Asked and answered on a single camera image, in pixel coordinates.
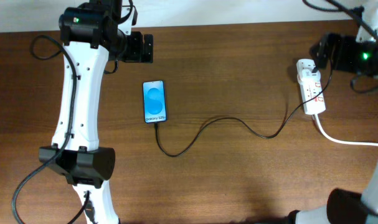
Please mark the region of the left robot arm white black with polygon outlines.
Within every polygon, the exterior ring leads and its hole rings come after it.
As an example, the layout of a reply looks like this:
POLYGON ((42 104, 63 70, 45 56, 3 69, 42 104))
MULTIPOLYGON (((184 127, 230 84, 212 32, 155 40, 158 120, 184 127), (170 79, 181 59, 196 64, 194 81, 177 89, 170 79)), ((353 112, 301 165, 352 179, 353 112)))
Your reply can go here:
POLYGON ((39 159, 74 188, 88 223, 120 222, 109 184, 115 151, 99 145, 98 105, 108 62, 153 60, 153 36, 132 31, 137 16, 133 3, 89 1, 59 19, 62 102, 52 142, 39 149, 39 159))

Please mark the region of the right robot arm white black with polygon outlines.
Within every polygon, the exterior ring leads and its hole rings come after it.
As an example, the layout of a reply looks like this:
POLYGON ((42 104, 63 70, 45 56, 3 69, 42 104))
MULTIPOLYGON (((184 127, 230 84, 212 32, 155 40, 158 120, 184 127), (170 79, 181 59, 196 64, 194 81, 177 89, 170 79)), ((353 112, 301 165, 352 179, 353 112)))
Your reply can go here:
MULTIPOLYGON (((309 59, 296 64, 297 79, 305 114, 310 115, 318 131, 332 142, 346 145, 374 146, 377 142, 347 141, 330 136, 321 124, 320 113, 326 105, 322 100, 325 89, 320 85, 320 71, 326 67, 331 72, 353 74, 350 81, 352 91, 368 94, 378 90, 378 85, 366 89, 356 88, 364 77, 378 78, 378 1, 367 1, 349 8, 339 1, 330 1, 331 12, 343 12, 358 26, 357 34, 327 33, 313 45, 309 59)), ((378 156, 367 184, 360 191, 336 187, 324 205, 294 210, 285 218, 285 223, 378 223, 378 156)))

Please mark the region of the blue-screen Galaxy smartphone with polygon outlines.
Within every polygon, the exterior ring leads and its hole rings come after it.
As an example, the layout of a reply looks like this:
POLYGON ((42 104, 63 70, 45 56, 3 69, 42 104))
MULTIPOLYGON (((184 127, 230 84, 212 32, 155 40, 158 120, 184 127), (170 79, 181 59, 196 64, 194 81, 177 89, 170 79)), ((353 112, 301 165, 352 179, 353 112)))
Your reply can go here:
POLYGON ((162 80, 143 83, 143 104, 145 123, 159 123, 168 119, 162 80))

